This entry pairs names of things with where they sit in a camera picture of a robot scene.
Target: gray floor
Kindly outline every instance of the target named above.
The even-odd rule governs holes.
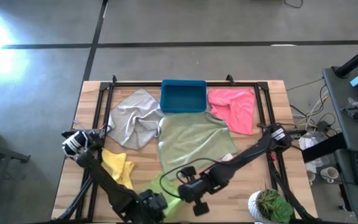
[[[0,0],[0,45],[91,43],[101,2]],[[358,40],[358,0],[305,0],[301,9],[268,0],[110,0],[99,42],[229,40]],[[221,80],[230,73],[242,80],[281,79],[291,88],[356,53],[358,45],[98,49],[89,79]],[[6,175],[0,223],[49,219],[62,169],[60,133],[70,128],[88,54],[0,50],[0,145],[31,154],[28,164],[13,163]],[[322,85],[289,91],[290,103],[310,110]],[[330,103],[324,112],[334,112]],[[319,217],[356,221],[337,209],[337,185],[317,179],[312,191]]]

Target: potted plant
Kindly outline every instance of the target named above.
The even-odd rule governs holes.
[[[263,223],[289,223],[292,206],[276,190],[267,189],[253,193],[248,209],[254,219]]]

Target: desk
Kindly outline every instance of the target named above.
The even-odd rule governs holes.
[[[331,148],[325,150],[325,154],[335,151],[335,160],[340,168],[341,178],[343,181],[350,183],[343,184],[341,193],[345,196],[345,205],[347,205],[347,207],[350,206],[350,208],[348,207],[347,209],[351,209],[355,212],[358,221],[358,185],[355,184],[352,160],[349,152],[349,150],[358,151],[358,121],[341,112],[341,108],[347,105],[348,97],[358,101],[358,87],[353,88],[349,83],[353,78],[358,76],[358,69],[353,70],[347,79],[337,77],[331,68],[324,69],[323,76],[342,129],[342,137],[337,138],[338,144],[331,143]]]
[[[90,128],[93,122],[100,82],[84,82],[75,119],[85,128]],[[281,80],[268,81],[270,96],[277,122],[292,123],[284,82]],[[159,87],[144,87],[151,95],[160,99]],[[135,92],[139,87],[114,87],[112,107]],[[261,138],[258,110],[254,110],[254,134],[245,136],[231,133],[235,145],[240,151],[247,149]],[[106,138],[105,148],[113,153],[127,153],[127,161],[134,161],[135,168],[131,174],[131,181],[135,191],[142,190],[160,171],[161,165],[157,154],[157,139],[152,139],[144,148],[133,151],[124,149],[113,140]],[[290,148],[283,154],[287,168],[290,188],[300,203],[313,216],[317,217],[313,196],[309,187],[305,165],[301,152]],[[52,218],[61,215],[78,193],[81,185],[83,169],[75,162],[67,159],[63,166],[58,192],[53,207]],[[270,176],[267,169],[266,157],[260,156],[250,164],[237,171],[231,183],[222,191],[214,195],[206,194],[203,200],[209,203],[210,212],[200,217],[193,214],[193,205],[185,204],[179,210],[177,220],[189,222],[252,222],[254,219],[248,212],[247,201],[250,195],[258,190],[270,186]],[[106,193],[98,190],[94,210],[94,222],[121,222],[121,219],[111,210]]]

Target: green plant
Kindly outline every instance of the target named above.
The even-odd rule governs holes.
[[[268,220],[288,223],[293,213],[292,206],[276,190],[267,189],[257,199],[261,214]]]

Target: cloth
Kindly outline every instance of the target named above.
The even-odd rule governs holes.
[[[210,89],[211,113],[225,120],[230,131],[252,134],[255,95],[249,89]]]
[[[164,172],[202,157],[221,159],[238,151],[224,121],[209,112],[166,116],[160,128],[158,154]],[[207,163],[202,160],[192,165],[200,168]],[[168,179],[174,179],[175,174],[168,174]]]
[[[140,149],[158,136],[158,122],[163,117],[160,103],[139,89],[110,111],[108,136],[123,147]]]
[[[127,154],[114,154],[107,149],[102,150],[102,167],[118,183],[125,185],[128,189],[133,189],[129,175],[134,169],[134,162],[126,161]]]
[[[162,173],[158,173],[154,179],[143,188],[141,192],[144,192],[147,189],[152,190],[154,193],[160,193],[164,196],[165,200],[167,201],[168,208],[164,209],[164,215],[165,215],[165,222],[169,222],[170,219],[175,217],[175,214],[177,213],[178,209],[184,204],[180,198],[173,197],[169,194],[167,194],[165,191],[161,189],[160,185],[160,179],[161,179]],[[174,195],[179,195],[178,193],[178,187],[174,185],[170,180],[167,178],[164,178],[161,180],[162,186],[169,191],[170,193]]]

